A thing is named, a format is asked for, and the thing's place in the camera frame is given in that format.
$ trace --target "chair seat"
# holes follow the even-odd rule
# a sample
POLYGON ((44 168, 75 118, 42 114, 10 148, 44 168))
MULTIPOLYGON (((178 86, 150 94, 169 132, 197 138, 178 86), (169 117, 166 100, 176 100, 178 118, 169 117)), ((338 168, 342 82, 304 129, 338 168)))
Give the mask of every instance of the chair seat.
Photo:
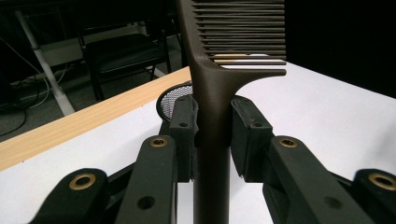
POLYGON ((103 74, 135 64, 154 61, 166 57, 147 36, 141 34, 123 35, 115 38, 92 42, 86 45, 85 57, 91 68, 103 74))

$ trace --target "white tabletop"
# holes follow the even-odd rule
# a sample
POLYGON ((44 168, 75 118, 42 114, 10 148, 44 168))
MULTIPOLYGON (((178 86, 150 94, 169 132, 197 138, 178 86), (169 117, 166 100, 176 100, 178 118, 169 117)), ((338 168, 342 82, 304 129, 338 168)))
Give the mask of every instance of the white tabletop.
MULTIPOLYGON (((246 85, 274 134, 302 140, 330 171, 352 179, 363 168, 396 174, 396 100, 288 64, 285 77, 246 85)), ((158 133, 155 102, 0 173, 0 223, 27 223, 55 185, 80 168, 108 175, 134 162, 158 133)), ((261 184, 246 184, 232 164, 230 223, 271 223, 261 184)), ((179 185, 178 223, 192 223, 192 185, 179 185)))

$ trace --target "comb teeth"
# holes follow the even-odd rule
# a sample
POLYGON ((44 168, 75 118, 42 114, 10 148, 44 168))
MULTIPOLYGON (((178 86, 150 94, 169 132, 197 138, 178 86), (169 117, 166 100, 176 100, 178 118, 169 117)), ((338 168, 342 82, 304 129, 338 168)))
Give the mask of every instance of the comb teeth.
POLYGON ((204 53, 218 65, 285 65, 283 0, 194 2, 204 53))

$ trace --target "comb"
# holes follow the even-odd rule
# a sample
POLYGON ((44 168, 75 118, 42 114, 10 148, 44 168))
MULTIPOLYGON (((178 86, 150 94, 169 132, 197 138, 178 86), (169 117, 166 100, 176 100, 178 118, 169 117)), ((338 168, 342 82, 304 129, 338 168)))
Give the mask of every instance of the comb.
POLYGON ((177 0, 198 103, 194 223, 228 223, 231 100, 251 81, 286 75, 284 2, 177 0))

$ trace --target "chair backrest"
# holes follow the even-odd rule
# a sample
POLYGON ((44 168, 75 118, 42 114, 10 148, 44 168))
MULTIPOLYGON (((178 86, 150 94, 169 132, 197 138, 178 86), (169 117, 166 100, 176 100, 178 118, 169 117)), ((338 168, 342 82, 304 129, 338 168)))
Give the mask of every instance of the chair backrest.
POLYGON ((106 28, 126 23, 159 20, 165 0, 78 0, 80 30, 106 28))

